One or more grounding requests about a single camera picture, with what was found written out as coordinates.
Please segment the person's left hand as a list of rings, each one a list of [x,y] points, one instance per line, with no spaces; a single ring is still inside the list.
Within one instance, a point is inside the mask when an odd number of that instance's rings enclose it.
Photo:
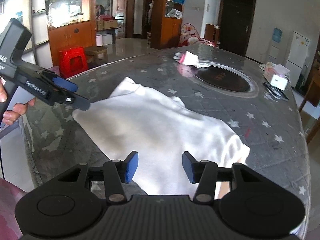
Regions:
[[[29,102],[35,101],[35,96],[18,86],[15,87],[13,83],[5,81],[1,77],[1,87],[7,94],[7,99],[1,102],[1,117],[3,118],[3,112],[13,112],[15,105],[29,105]]]

